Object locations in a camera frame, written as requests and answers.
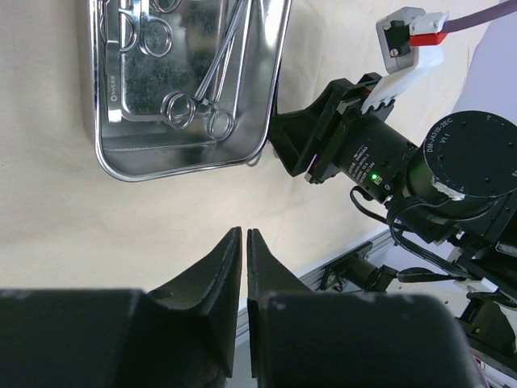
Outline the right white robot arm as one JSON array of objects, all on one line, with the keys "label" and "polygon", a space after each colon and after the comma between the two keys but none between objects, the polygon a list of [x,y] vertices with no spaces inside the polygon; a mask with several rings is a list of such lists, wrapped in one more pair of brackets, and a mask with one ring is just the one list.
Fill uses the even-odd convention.
[{"label": "right white robot arm", "polygon": [[351,202],[386,207],[393,241],[433,265],[401,283],[451,281],[467,305],[460,325],[480,361],[516,371],[516,126],[492,112],[454,112],[420,145],[390,127],[394,102],[365,102],[382,82],[336,79],[306,108],[274,113],[268,138],[291,176],[353,181]]}]

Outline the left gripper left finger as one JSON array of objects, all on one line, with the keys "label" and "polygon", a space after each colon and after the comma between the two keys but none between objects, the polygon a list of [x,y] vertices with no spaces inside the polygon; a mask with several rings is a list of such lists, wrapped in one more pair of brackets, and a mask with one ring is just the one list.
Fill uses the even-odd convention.
[{"label": "left gripper left finger", "polygon": [[242,231],[156,289],[3,289],[4,387],[223,387]]}]

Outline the beige cloth kit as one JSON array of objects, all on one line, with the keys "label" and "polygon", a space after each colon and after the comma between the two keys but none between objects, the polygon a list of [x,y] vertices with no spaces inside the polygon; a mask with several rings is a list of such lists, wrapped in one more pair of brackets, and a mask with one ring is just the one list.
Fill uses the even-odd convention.
[{"label": "beige cloth kit", "polygon": [[[497,1],[293,1],[279,112],[336,78],[385,74],[375,22],[403,6],[459,18]],[[351,181],[291,178],[270,145],[241,165],[123,183],[87,138],[83,1],[1,1],[1,289],[151,290],[209,253],[229,228],[260,229],[297,275],[384,227],[351,204]],[[389,125],[415,143],[462,92],[489,24],[448,36],[444,61],[403,93]]]}]

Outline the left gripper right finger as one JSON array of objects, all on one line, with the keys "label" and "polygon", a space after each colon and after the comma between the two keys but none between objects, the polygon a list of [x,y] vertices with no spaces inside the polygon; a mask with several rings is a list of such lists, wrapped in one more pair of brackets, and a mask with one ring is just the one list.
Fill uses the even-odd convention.
[{"label": "left gripper right finger", "polygon": [[261,387],[480,387],[460,325],[437,299],[317,293],[247,233],[250,363]]}]

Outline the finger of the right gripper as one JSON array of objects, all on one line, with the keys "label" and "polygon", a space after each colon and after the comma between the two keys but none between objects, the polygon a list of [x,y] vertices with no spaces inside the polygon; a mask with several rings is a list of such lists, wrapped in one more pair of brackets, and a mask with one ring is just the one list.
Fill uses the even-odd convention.
[{"label": "finger of the right gripper", "polygon": [[319,142],[331,122],[331,91],[323,91],[308,107],[278,113],[274,104],[267,139],[290,176],[309,169]]}]

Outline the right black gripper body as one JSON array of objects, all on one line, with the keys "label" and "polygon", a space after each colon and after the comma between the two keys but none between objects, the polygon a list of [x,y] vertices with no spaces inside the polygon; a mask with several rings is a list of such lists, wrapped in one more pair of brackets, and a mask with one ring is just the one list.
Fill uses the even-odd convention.
[{"label": "right black gripper body", "polygon": [[385,224],[398,234],[515,255],[515,124],[490,112],[455,112],[415,144],[388,125],[392,103],[361,109],[379,81],[376,74],[355,84],[335,80],[310,105],[310,180],[345,174],[386,207]]}]

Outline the steel instrument tray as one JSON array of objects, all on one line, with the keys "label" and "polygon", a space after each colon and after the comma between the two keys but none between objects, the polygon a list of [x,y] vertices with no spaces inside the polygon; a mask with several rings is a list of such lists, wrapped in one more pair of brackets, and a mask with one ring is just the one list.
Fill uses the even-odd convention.
[{"label": "steel instrument tray", "polygon": [[267,140],[280,59],[288,26],[288,1],[248,1],[234,37],[219,107],[235,123],[223,141],[214,141],[196,118],[185,130],[166,123],[162,101],[171,92],[193,95],[221,43],[236,1],[180,1],[168,15],[173,46],[162,58],[140,53],[124,63],[128,98],[119,124],[107,119],[101,1],[85,2],[88,22],[89,90],[87,116],[100,166],[113,178],[139,182],[244,164]]}]

